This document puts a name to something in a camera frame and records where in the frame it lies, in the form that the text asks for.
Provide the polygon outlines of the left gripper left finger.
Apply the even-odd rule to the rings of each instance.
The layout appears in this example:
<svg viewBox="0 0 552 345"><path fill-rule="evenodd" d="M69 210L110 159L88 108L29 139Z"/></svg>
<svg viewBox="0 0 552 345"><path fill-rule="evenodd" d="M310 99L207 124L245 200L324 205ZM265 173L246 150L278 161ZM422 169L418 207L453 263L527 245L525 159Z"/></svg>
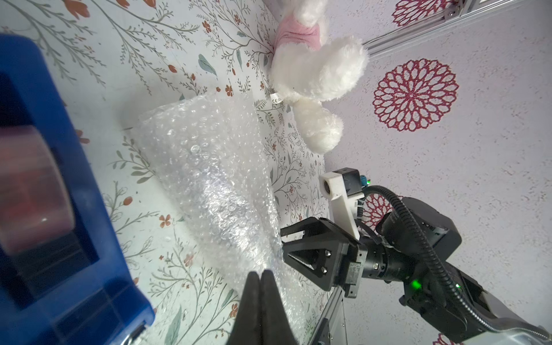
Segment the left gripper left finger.
<svg viewBox="0 0 552 345"><path fill-rule="evenodd" d="M227 345L259 345L262 343L262 317L260 278L256 272L248 274L241 296Z"/></svg>

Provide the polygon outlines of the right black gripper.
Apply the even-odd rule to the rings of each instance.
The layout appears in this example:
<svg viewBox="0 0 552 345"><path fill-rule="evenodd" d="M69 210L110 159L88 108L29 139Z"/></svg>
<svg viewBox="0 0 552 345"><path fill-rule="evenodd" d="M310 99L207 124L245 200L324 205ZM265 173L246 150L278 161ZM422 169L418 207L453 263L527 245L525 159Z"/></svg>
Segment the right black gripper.
<svg viewBox="0 0 552 345"><path fill-rule="evenodd" d="M407 299L427 295L444 299L437 268L455 273L446 260L460 246L454 222L433 208L403 208L386 214L372 231L356 240L328 218L309 217L280 230L282 238L303 232L300 239L283 241L284 262L324 291L338 286L345 244L357 251L360 262L342 265L340 283L347 298L356 298L362 278L402 282Z"/></svg>

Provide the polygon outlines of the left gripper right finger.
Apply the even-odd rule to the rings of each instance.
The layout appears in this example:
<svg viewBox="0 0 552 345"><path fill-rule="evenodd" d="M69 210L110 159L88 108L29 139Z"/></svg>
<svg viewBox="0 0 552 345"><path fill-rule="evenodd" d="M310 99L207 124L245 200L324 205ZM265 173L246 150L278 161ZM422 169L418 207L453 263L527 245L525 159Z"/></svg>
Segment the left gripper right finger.
<svg viewBox="0 0 552 345"><path fill-rule="evenodd" d="M260 278L261 338L264 345L297 344L272 271Z"/></svg>

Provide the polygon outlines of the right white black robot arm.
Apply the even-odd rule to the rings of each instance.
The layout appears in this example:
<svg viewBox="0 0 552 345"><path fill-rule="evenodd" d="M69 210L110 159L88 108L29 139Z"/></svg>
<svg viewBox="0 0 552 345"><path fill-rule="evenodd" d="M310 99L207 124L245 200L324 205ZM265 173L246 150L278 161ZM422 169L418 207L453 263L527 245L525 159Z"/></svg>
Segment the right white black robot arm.
<svg viewBox="0 0 552 345"><path fill-rule="evenodd" d="M516 316L473 278L447 262L461 243L454 222L415 198L382 186L364 188L391 205L375 229L361 221L359 238L327 218L310 217L282 228L284 260L322 290L356 298L364 279L400 282L401 305L457 343L550 344L551 334Z"/></svg>

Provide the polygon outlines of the white teddy bear pink shirt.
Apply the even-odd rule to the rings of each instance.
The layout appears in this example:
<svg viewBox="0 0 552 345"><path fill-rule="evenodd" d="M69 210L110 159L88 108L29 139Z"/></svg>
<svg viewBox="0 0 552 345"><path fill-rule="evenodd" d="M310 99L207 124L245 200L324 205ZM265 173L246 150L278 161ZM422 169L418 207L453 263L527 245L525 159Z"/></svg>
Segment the white teddy bear pink shirt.
<svg viewBox="0 0 552 345"><path fill-rule="evenodd" d="M273 43L270 75L290 105L297 131L311 152L325 155L340 142L344 123L324 107L350 92L365 73L369 55L356 37L328 41L327 1L287 1Z"/></svg>

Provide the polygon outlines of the blue tape dispenser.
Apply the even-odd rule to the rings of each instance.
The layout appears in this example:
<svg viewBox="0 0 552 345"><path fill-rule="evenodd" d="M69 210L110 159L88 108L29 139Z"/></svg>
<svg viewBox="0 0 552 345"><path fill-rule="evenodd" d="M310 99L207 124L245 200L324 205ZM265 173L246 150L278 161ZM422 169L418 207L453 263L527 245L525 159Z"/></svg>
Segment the blue tape dispenser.
<svg viewBox="0 0 552 345"><path fill-rule="evenodd" d="M39 48L1 36L1 343L137 344L135 285Z"/></svg>

